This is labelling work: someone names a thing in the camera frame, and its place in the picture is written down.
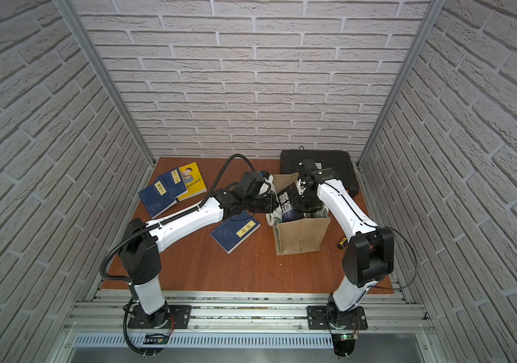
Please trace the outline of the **black cover book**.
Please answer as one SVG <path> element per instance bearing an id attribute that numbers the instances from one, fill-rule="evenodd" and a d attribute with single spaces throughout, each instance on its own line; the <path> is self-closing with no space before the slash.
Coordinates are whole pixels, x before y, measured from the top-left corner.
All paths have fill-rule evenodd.
<path id="1" fill-rule="evenodd" d="M 281 207 L 281 222 L 294 222 L 305 219 L 305 213 L 299 212 L 293 207 L 292 201 L 298 196 L 298 192 L 291 185 L 290 189 L 285 189 L 278 194 L 278 200 Z"/>

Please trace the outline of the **yellow cartoon cover book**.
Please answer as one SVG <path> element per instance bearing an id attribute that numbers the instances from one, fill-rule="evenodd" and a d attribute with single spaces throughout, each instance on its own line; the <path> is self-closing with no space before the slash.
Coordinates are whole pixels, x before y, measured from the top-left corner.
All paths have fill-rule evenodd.
<path id="1" fill-rule="evenodd" d="M 206 184 L 196 162 L 181 166 L 179 170 L 186 185 L 187 192 L 178 197 L 178 201 L 185 201 L 207 192 Z"/>

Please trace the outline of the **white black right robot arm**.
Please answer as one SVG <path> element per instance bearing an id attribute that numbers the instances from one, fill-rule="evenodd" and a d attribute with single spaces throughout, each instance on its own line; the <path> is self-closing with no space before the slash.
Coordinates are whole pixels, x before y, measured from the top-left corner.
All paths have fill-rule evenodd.
<path id="1" fill-rule="evenodd" d="M 344 278 L 331 294 L 330 316 L 356 309 L 361 299 L 394 268 L 394 234 L 379 227 L 358 207 L 343 182 L 331 169 L 319 169 L 314 160 L 299 163 L 298 195 L 291 199 L 294 209 L 314 213 L 328 208 L 347 238 L 342 267 Z"/>

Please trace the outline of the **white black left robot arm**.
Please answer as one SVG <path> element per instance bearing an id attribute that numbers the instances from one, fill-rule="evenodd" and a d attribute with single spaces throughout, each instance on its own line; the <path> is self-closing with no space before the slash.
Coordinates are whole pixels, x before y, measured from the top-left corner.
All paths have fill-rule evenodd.
<path id="1" fill-rule="evenodd" d="M 249 213 L 272 213 L 278 206 L 274 177 L 266 171 L 246 171 L 241 180 L 220 188 L 193 205 L 162 219 L 143 223 L 136 219 L 126 228 L 128 243 L 120 259 L 128 272 L 131 295 L 147 316 L 166 314 L 167 302 L 159 282 L 160 254 L 173 243 L 208 225 Z"/>

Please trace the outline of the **black plastic tool case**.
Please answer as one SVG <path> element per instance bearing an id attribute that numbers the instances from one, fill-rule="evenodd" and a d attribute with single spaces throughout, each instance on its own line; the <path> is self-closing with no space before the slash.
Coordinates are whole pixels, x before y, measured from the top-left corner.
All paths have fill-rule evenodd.
<path id="1" fill-rule="evenodd" d="M 343 182 L 344 188 L 351 197 L 356 197 L 360 191 L 355 167 L 346 151 L 339 150 L 306 150 L 303 148 L 281 151 L 281 172 L 293 174 L 299 171 L 299 163 L 304 160 L 314 160 L 319 169 L 331 168 Z"/>

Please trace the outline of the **small yellow black cylinder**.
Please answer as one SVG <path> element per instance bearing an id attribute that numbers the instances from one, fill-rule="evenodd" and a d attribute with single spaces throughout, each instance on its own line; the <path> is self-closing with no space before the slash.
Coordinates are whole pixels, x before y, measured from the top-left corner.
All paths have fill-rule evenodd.
<path id="1" fill-rule="evenodd" d="M 338 248 L 339 250 L 344 250 L 344 249 L 348 246 L 348 243 L 349 243 L 349 240 L 348 240 L 346 237 L 344 237 L 344 238 L 342 238 L 342 239 L 338 242 L 338 244 L 337 244 L 337 248 Z"/>

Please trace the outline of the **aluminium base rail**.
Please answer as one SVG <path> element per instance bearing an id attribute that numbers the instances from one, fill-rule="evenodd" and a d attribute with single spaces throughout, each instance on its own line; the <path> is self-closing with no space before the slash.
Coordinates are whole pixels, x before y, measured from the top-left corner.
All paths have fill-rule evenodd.
<path id="1" fill-rule="evenodd" d="M 166 291 L 173 319 L 151 329 L 128 316 L 128 335 L 146 348 L 326 349 L 333 340 L 366 334 L 410 336 L 426 342 L 434 328 L 422 305 L 400 293 L 367 295 L 354 316 L 333 324 L 323 293 Z"/>

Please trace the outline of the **aluminium frame post right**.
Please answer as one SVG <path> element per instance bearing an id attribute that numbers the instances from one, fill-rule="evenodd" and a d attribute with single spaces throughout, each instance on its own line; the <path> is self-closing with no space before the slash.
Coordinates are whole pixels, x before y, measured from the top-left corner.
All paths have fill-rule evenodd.
<path id="1" fill-rule="evenodd" d="M 384 124 L 387 121 L 388 114 L 396 103 L 396 98 L 398 98 L 400 92 L 404 88 L 405 82 L 408 80 L 408 77 L 410 76 L 411 71 L 413 70 L 413 67 L 445 5 L 446 0 L 435 0 L 431 1 L 427 7 L 423 20 L 420 22 L 418 32 L 413 39 L 399 72 L 397 73 L 395 82 L 393 83 L 390 93 L 381 108 L 380 114 L 374 124 L 374 128 L 371 130 L 367 143 L 356 162 L 357 169 L 361 168 L 371 153 L 371 149 L 379 138 L 380 131 L 383 129 Z"/>

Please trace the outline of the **aluminium frame post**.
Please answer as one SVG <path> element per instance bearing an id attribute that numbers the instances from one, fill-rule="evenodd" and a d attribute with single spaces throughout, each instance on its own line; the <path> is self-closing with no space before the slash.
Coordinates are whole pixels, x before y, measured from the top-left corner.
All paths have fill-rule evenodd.
<path id="1" fill-rule="evenodd" d="M 388 114 L 396 103 L 396 98 L 398 98 L 400 92 L 404 88 L 405 82 L 408 80 L 408 77 L 410 76 L 411 71 L 413 70 L 413 67 L 445 5 L 446 0 L 435 0 L 431 1 L 427 7 L 423 20 L 420 22 L 418 32 L 413 39 L 399 72 L 397 73 L 395 82 L 393 83 L 390 93 L 381 108 L 380 114 L 374 124 L 374 128 L 371 130 L 367 143 L 356 162 L 357 169 L 361 168 L 371 153 L 371 149 L 379 138 L 380 131 L 383 129 L 384 124 L 387 121 Z"/>
<path id="2" fill-rule="evenodd" d="M 85 28 L 81 17 L 72 1 L 69 0 L 56 0 L 54 1 L 58 10 L 60 11 L 63 20 L 67 23 L 72 35 L 75 36 L 80 49 L 84 52 L 88 63 L 93 68 L 98 80 L 100 81 L 105 92 L 109 96 L 111 102 L 119 113 L 123 123 L 128 129 L 131 137 L 137 145 L 137 148 L 145 158 L 146 162 L 150 167 L 154 168 L 156 160 L 150 152 L 142 134 L 137 127 L 134 118 L 131 116 L 130 110 L 127 104 L 122 98 L 122 95 L 113 80 L 113 77 L 108 71 L 105 65 L 104 59 L 102 59 L 96 45 L 93 43 L 87 29 Z"/>

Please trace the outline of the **aluminium frame post left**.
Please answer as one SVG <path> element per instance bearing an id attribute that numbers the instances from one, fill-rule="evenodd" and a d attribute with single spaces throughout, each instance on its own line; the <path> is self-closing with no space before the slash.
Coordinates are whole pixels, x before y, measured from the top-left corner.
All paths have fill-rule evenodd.
<path id="1" fill-rule="evenodd" d="M 128 129 L 131 137 L 137 145 L 137 148 L 145 158 L 146 162 L 150 167 L 154 168 L 156 160 L 150 152 L 142 134 L 137 127 L 134 118 L 131 116 L 130 110 L 127 104 L 122 98 L 122 95 L 113 80 L 113 77 L 108 71 L 105 65 L 104 59 L 102 59 L 96 45 L 93 43 L 87 29 L 85 28 L 81 17 L 72 1 L 69 0 L 56 0 L 54 1 L 58 10 L 60 11 L 63 20 L 67 23 L 72 35 L 75 36 L 80 49 L 84 52 L 88 63 L 93 68 L 98 80 L 100 81 L 105 92 L 109 96 L 111 102 L 119 113 L 123 123 Z"/>

